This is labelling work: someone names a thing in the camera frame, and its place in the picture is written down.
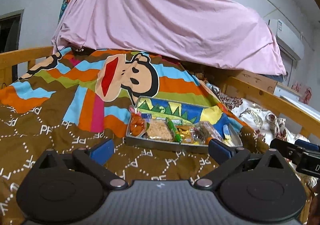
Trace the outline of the small orange tangerine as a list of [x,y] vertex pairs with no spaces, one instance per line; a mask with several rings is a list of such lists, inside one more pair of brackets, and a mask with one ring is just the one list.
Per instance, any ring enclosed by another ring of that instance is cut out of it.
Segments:
[[212,139],[212,137],[208,137],[208,138],[206,139],[206,141],[205,141],[205,144],[208,145],[211,139]]

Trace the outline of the orange sausage snack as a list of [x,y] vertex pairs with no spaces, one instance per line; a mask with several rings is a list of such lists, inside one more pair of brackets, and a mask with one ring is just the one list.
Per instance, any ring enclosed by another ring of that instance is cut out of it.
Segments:
[[130,135],[139,137],[146,132],[146,121],[139,114],[131,114],[129,123]]

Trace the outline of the gold foil snack packet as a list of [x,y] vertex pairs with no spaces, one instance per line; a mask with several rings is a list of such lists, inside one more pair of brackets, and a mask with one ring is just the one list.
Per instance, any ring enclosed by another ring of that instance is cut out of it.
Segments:
[[194,144],[195,141],[195,128],[193,126],[180,125],[176,126],[177,131],[181,137],[182,143]]

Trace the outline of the green candy stick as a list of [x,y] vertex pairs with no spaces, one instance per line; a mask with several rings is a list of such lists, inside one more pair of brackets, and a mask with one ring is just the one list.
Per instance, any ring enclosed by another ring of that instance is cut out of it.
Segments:
[[172,120],[168,117],[165,118],[166,124],[168,129],[170,130],[170,132],[172,133],[172,136],[174,138],[174,141],[177,143],[181,143],[182,142],[182,138],[180,133],[178,132],[178,129],[175,127],[174,123],[172,122]]

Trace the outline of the clear rice crisp packet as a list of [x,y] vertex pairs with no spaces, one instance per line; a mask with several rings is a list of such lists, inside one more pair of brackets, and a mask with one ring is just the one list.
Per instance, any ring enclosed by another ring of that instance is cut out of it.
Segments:
[[146,130],[146,138],[158,141],[174,140],[166,122],[164,120],[150,119],[149,127]]

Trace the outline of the metal tray with dinosaur lining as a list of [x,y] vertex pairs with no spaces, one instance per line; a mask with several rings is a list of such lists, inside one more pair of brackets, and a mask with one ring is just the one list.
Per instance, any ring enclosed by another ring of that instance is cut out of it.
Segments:
[[[178,101],[162,100],[151,97],[140,97],[135,106],[140,112],[141,117],[146,121],[146,130],[149,127],[149,121],[153,117],[168,117],[180,119],[183,125],[193,126],[200,121],[208,121],[219,132],[222,137],[222,143],[229,147],[241,147],[242,141],[234,130],[228,116],[218,105],[205,107],[196,104],[183,103]],[[208,152],[208,145],[200,138],[200,133],[195,128],[195,143],[177,143],[174,140],[158,141],[146,138],[146,132],[139,137],[130,135],[129,124],[126,131],[126,144],[136,147],[149,149],[158,149],[165,151],[184,151],[191,153],[205,154]]]

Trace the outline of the brown bread bar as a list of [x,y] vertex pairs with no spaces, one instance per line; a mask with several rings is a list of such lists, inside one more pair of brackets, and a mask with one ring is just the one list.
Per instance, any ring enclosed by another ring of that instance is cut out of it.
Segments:
[[200,121],[195,124],[195,128],[200,133],[200,138],[206,142],[209,138],[222,141],[222,137],[219,132],[208,121]]

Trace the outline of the white spicy bean snack pouch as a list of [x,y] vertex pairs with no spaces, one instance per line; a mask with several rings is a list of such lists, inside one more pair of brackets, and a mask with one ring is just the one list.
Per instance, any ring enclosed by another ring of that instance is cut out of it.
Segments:
[[[152,120],[161,120],[161,121],[166,121],[167,117],[153,117]],[[178,125],[178,126],[181,126],[183,125],[183,121],[180,120],[180,119],[173,119],[173,118],[170,118],[170,120],[172,121],[172,123],[174,125]]]

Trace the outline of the white floral satin quilt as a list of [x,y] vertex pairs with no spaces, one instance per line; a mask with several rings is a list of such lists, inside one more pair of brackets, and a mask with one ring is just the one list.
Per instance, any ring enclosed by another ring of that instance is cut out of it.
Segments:
[[214,98],[218,99],[218,106],[228,115],[243,145],[251,152],[265,152],[273,139],[292,144],[297,140],[310,142],[305,136],[289,131],[285,126],[286,119],[277,117],[275,112],[244,98],[225,95],[217,86],[203,78],[199,79],[199,82]]

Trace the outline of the white air conditioner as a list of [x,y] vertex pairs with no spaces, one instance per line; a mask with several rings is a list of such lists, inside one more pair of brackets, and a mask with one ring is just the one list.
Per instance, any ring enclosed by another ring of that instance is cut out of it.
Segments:
[[270,19],[268,26],[274,33],[280,49],[295,61],[304,57],[304,46],[300,38],[281,20]]

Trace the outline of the dark window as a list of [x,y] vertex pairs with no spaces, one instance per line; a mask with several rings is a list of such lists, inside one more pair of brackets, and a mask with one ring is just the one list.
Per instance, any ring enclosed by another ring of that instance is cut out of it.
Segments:
[[17,50],[24,10],[1,15],[1,53]]

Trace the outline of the pink bed sheet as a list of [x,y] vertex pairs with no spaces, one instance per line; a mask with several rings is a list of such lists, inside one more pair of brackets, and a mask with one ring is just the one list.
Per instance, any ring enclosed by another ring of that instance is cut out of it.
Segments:
[[52,44],[55,50],[136,50],[221,69],[286,73],[267,23],[233,0],[71,0]]

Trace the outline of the wooden bed frame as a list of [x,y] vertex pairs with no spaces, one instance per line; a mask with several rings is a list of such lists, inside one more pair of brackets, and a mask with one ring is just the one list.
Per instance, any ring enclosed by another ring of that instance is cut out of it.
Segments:
[[[27,63],[30,69],[38,58],[51,55],[52,47],[37,47],[1,53],[1,84],[12,83],[11,67]],[[213,69],[214,84],[228,96],[242,97],[258,103],[276,115],[283,114],[302,126],[300,134],[319,137],[319,120],[294,104],[273,94],[277,82],[245,70]]]

